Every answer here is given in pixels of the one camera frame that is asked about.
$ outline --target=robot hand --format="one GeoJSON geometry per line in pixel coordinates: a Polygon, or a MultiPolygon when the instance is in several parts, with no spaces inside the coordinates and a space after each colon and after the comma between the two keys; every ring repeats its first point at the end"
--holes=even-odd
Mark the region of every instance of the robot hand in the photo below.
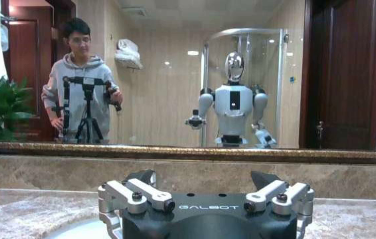
{"type": "Polygon", "coordinates": [[[271,148],[272,145],[276,145],[276,140],[268,130],[256,124],[252,124],[252,127],[259,140],[257,148],[271,148]]]}
{"type": "Polygon", "coordinates": [[[192,111],[192,117],[185,120],[185,124],[191,125],[192,129],[200,129],[205,124],[205,120],[199,116],[199,110],[192,111]]]}

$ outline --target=tripod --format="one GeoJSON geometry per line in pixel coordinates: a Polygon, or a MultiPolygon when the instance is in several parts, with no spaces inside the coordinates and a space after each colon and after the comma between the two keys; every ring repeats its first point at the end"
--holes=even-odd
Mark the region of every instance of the tripod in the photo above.
{"type": "Polygon", "coordinates": [[[94,87],[95,85],[83,85],[83,91],[84,91],[84,100],[87,101],[87,117],[84,117],[80,121],[79,127],[78,127],[78,133],[76,133],[76,139],[79,141],[82,132],[87,130],[87,143],[94,143],[94,131],[98,135],[99,140],[103,140],[103,134],[100,127],[98,126],[96,119],[91,116],[91,101],[92,101],[92,94],[94,94],[94,87]]]}

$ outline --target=mirror frame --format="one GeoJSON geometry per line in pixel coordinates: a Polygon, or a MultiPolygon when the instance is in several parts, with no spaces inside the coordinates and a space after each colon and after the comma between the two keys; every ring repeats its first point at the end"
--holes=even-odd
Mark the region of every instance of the mirror frame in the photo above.
{"type": "Polygon", "coordinates": [[[376,151],[311,149],[183,148],[0,142],[0,154],[264,163],[376,164],[376,151]]]}

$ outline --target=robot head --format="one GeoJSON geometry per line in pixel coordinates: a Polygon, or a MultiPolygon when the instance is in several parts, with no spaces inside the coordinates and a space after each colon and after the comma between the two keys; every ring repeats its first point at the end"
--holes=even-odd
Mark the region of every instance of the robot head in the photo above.
{"type": "Polygon", "coordinates": [[[243,71],[244,71],[244,58],[236,51],[233,51],[228,54],[225,61],[225,73],[227,73],[228,81],[231,83],[237,83],[240,81],[243,71]]]}

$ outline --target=wooden door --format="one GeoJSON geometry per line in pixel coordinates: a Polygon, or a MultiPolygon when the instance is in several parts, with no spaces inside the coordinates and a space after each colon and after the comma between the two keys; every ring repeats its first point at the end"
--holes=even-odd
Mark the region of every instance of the wooden door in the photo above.
{"type": "Polygon", "coordinates": [[[10,14],[18,19],[10,23],[10,78],[20,83],[27,77],[35,113],[35,118],[19,126],[19,133],[30,141],[52,141],[55,130],[40,100],[42,86],[48,82],[52,67],[52,8],[15,7],[10,14]]]}
{"type": "Polygon", "coordinates": [[[376,0],[313,2],[309,59],[307,146],[375,149],[376,0]]]}

